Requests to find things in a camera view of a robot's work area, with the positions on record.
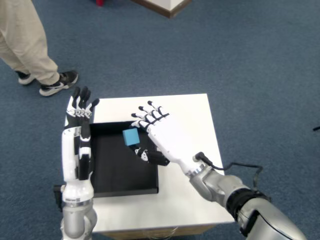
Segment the robotic hand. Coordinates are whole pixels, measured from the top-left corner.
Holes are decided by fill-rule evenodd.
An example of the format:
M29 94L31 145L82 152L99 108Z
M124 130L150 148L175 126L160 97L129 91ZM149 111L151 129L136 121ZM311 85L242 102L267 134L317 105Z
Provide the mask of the robotic hand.
M216 172L215 169L229 167L215 167L202 152L196 153L186 135L188 130L182 129L163 107L152 101L148 101L148 105L140 106L141 111L132 115L139 118L132 126L144 129L162 154L170 162L179 164L204 199L226 208L247 240L307 239L263 193L251 190L236 176Z
M63 240L90 240L97 223L93 209L94 189L90 177L93 171L91 156L90 117L99 99L87 106L91 92L84 87L75 88L70 97L62 132L62 168L66 182L61 187Z
M192 140L162 106L152 101L148 101L148 104L146 107L140 106L140 111L132 114L139 120L131 126L144 129L162 154L170 162L179 164L184 174L192 176L199 173L204 165L193 161L195 150Z

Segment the floor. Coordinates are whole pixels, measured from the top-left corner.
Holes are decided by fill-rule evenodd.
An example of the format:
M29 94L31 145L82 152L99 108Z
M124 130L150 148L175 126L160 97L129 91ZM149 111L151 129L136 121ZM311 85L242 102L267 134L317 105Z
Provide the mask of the floor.
M320 1L194 0L174 19L129 0L33 2L49 55L92 96L207 93L224 164L263 165L260 190L320 239ZM3 62L0 73L0 240L60 239L52 187L72 90L44 98ZM251 186L253 170L230 174ZM244 237L228 224L174 239Z

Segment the wooden baseboard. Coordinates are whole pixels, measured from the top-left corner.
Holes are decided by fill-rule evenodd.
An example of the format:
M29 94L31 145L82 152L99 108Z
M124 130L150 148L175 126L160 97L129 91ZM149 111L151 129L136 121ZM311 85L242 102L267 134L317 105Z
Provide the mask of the wooden baseboard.
M157 12L158 14L161 14L169 19L176 16L183 8L185 8L189 3L191 3L192 0L183 0L178 6L176 6L172 10L167 10L161 6L155 5L152 2L149 2L147 0L132 0L133 2L140 4L147 9L150 9L152 11Z

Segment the beige pants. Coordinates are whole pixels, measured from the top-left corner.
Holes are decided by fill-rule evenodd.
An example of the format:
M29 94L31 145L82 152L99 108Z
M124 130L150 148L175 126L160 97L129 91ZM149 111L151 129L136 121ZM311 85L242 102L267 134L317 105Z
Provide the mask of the beige pants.
M59 80L58 66L48 57L44 27L31 0L0 0L0 58L41 84Z

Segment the sneaker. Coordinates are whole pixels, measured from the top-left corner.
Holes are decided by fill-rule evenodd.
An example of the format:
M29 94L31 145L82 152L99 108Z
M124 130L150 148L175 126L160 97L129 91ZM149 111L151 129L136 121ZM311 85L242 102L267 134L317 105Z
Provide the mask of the sneaker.
M78 80L78 73L76 71L66 71L60 73L59 81L52 85L41 85L39 93L42 96L51 96L60 92L63 89L68 89L74 85Z
M16 71L16 73L19 76L18 82L21 85L28 85L30 84L33 80L35 80L35 78L33 76L31 76L31 74L25 74L23 72L20 71Z

